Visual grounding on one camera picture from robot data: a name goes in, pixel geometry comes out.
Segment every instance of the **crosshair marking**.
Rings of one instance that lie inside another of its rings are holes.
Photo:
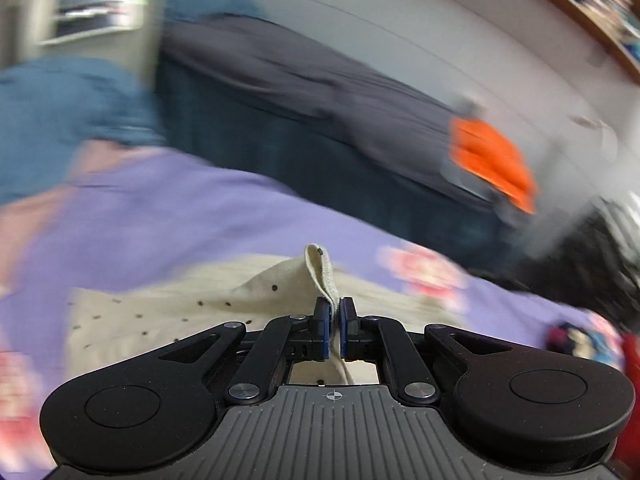
[[[340,392],[336,392],[334,390],[334,391],[329,392],[328,394],[326,394],[325,397],[327,399],[332,400],[333,402],[335,402],[336,400],[340,400],[342,398],[342,394]]]

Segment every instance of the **ribbed gray plate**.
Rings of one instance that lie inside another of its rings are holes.
[[[199,450],[165,468],[96,477],[61,467],[50,480],[525,480],[489,464],[436,410],[406,408],[386,386],[281,386],[258,406],[230,409]],[[615,480],[604,466],[564,480]]]

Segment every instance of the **red cloth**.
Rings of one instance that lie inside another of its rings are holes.
[[[626,376],[636,388],[636,406],[625,431],[618,438],[614,458],[624,462],[634,472],[634,480],[640,480],[640,354],[638,338],[626,334],[622,349],[625,352]]]

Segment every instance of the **white wall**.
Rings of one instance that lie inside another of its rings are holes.
[[[0,69],[12,64],[12,25],[13,0],[0,0]]]
[[[590,197],[640,190],[640,87],[545,0],[257,1],[274,21],[448,105],[482,101],[540,183],[540,213],[525,236],[533,247]],[[571,122],[576,115],[619,133],[615,167],[599,136]]]

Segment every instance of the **floral pattern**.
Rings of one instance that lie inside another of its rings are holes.
[[[406,283],[409,294],[443,300],[451,310],[463,310],[458,290],[466,287],[465,273],[440,253],[407,243],[403,249],[385,248],[381,263]]]
[[[54,466],[38,425],[38,383],[25,355],[0,350],[0,469],[7,473]]]

